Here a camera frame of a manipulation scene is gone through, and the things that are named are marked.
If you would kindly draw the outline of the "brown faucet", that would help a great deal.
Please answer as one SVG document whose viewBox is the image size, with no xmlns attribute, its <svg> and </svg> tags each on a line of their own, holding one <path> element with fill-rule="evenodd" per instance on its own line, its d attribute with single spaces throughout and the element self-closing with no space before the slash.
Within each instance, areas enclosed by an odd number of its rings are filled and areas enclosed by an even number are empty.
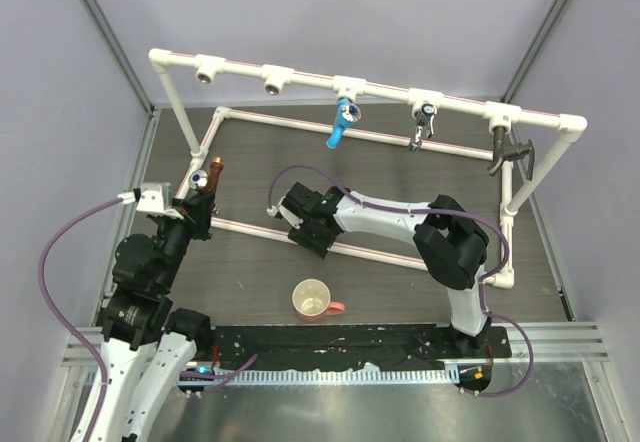
<svg viewBox="0 0 640 442">
<path fill-rule="evenodd" d="M 223 159 L 214 157 L 208 170 L 198 169 L 189 176 L 189 187 L 200 194 L 215 194 L 223 169 Z"/>
</svg>

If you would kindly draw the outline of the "white PVC pipe frame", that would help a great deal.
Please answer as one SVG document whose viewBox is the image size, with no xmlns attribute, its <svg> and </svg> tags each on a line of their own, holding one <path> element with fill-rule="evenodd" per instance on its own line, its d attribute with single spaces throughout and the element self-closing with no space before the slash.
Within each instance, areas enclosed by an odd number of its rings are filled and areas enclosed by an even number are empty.
<svg viewBox="0 0 640 442">
<path fill-rule="evenodd" d="M 256 181 L 264 190 L 265 211 L 284 196 L 284 185 L 295 171 L 311 171 L 332 186 L 349 188 L 368 197 L 407 203 L 425 202 L 424 196 L 445 186 L 444 166 L 467 159 L 475 165 L 491 164 L 494 128 L 507 130 L 507 141 L 535 147 L 532 181 L 526 179 L 527 159 L 506 162 L 489 186 L 498 197 L 489 232 L 500 246 L 496 268 L 487 284 L 509 289 L 515 283 L 513 229 L 523 204 L 534 193 L 565 152 L 583 135 L 585 118 L 526 110 L 512 104 L 478 101 L 420 88 L 401 88 L 343 75 L 320 75 L 277 65 L 256 65 L 205 54 L 183 54 L 153 48 L 148 60 L 168 98 L 169 107 L 189 149 L 187 172 L 204 169 L 215 149 L 236 154 L 250 152 L 258 168 Z M 318 121 L 261 114 L 227 106 L 215 108 L 202 134 L 197 134 L 174 82 L 176 68 L 191 71 L 202 84 L 223 76 L 256 79 L 272 96 L 289 87 L 326 91 L 330 106 Z M 340 98 L 361 110 L 361 118 L 336 149 L 326 146 Z M 414 133 L 412 109 L 423 103 L 437 108 L 434 134 L 417 151 L 408 148 Z M 286 221 L 280 230 L 250 223 L 222 220 L 231 232 L 292 243 Z M 336 239 L 328 253 L 360 257 L 388 265 L 423 270 L 418 254 L 409 256 L 347 245 Z"/>
</svg>

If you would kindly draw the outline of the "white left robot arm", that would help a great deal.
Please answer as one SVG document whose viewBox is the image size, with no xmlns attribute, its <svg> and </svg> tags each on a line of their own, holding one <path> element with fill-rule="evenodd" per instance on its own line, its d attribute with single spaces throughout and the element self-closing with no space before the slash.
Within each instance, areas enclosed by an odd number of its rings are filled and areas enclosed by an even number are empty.
<svg viewBox="0 0 640 442">
<path fill-rule="evenodd" d="M 177 201 L 177 217 L 156 216 L 156 233 L 117 246 L 116 285 L 101 324 L 101 365 L 74 441 L 147 441 L 159 411 L 190 360 L 213 347 L 209 316 L 174 309 L 169 293 L 193 240 L 210 239 L 212 192 Z"/>
</svg>

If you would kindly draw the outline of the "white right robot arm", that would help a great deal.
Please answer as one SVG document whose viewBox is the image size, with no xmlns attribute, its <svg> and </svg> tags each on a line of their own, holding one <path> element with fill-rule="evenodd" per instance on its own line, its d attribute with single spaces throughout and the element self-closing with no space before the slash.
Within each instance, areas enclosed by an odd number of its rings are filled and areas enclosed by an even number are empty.
<svg viewBox="0 0 640 442">
<path fill-rule="evenodd" d="M 451 307 L 453 348 L 465 357 L 488 344 L 491 317 L 479 289 L 489 237 L 479 218 L 452 197 L 407 203 L 368 197 L 350 189 L 313 191 L 297 182 L 267 213 L 288 223 L 288 239 L 324 258 L 338 236 L 362 233 L 415 247 L 431 277 L 444 286 Z"/>
</svg>

